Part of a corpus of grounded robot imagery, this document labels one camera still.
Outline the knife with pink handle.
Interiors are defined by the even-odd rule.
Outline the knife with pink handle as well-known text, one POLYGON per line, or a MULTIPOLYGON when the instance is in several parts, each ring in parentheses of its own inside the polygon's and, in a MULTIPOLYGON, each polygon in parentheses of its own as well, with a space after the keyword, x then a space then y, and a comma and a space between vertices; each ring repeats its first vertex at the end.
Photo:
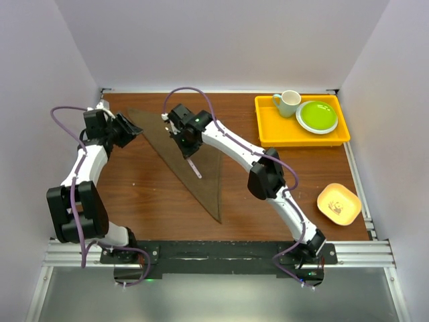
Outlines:
POLYGON ((193 161, 190 158, 187 158, 186 160, 187 160, 188 164, 190 165, 192 171, 197 176, 197 178, 201 179, 202 175, 201 175, 200 171, 197 169, 195 163, 193 163, 193 161))

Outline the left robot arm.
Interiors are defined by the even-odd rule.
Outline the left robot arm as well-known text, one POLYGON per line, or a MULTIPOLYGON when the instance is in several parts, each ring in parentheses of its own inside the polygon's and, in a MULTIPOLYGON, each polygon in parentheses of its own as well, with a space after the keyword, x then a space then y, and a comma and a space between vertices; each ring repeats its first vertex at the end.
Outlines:
POLYGON ((121 262, 132 263, 141 255, 135 236, 128 227, 109 221, 97 183, 113 148, 125 147, 142 129, 103 103, 81 111, 85 128, 80 135, 69 132, 78 143, 77 159, 62 183, 46 193, 56 237, 80 246, 82 266, 94 245, 121 262))

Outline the brown cloth napkin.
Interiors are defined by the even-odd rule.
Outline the brown cloth napkin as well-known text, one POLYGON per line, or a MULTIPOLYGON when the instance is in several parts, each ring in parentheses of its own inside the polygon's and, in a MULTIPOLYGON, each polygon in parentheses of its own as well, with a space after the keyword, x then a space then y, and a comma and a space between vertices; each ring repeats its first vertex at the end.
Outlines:
POLYGON ((221 153, 211 146, 202 146, 190 159, 185 159, 160 115, 135 108, 129 108, 127 113, 192 196, 214 220, 221 222, 221 153))

